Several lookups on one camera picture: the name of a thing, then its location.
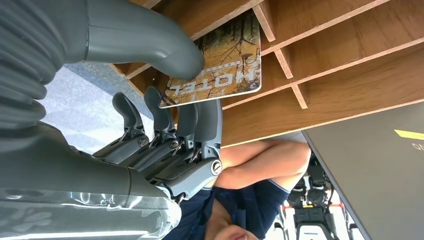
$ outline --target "dark blue t-shirt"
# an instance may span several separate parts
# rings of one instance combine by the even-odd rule
[[[224,206],[235,225],[250,231],[258,239],[264,239],[289,193],[271,180],[237,190],[202,189],[181,203],[181,221],[164,240],[204,240],[214,199]]]

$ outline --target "man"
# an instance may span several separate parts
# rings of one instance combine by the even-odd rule
[[[307,144],[283,140],[222,149],[224,170],[181,203],[181,221],[164,240],[263,239],[310,156]]]

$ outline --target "yellow stripe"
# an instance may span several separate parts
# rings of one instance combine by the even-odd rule
[[[402,138],[424,140],[424,133],[396,129],[394,131]]]

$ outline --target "wooden cubby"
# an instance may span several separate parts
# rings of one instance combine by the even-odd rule
[[[276,40],[262,38],[262,55],[299,41],[389,0],[270,0]]]
[[[223,111],[222,144],[237,145],[424,101],[424,45],[303,83],[308,109],[286,88]]]
[[[371,114],[424,99],[422,0],[131,0],[195,40],[253,9],[262,28],[262,86],[223,98],[223,146]],[[140,94],[168,76],[112,67]]]

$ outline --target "metal screw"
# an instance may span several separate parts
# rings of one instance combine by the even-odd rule
[[[176,147],[171,146],[171,149],[173,150],[172,156],[175,156],[175,154],[177,154],[178,150],[180,150],[182,145],[183,141],[180,141]]]
[[[140,148],[146,146],[148,143],[149,139],[147,139],[146,137],[143,137],[138,141],[138,145],[140,146]]]
[[[219,159],[216,159],[212,162],[210,170],[214,176],[218,176],[223,171],[223,164]]]
[[[173,143],[171,143],[171,150],[175,150],[176,148],[178,148],[178,141],[174,141]]]
[[[188,161],[189,163],[192,163],[197,157],[198,155],[201,153],[201,149],[200,147],[194,152],[193,156],[190,158],[190,160]]]
[[[178,198],[178,201],[176,202],[178,206],[181,204],[181,202],[184,200],[185,197],[186,197],[186,194],[184,192],[181,193],[181,195]]]

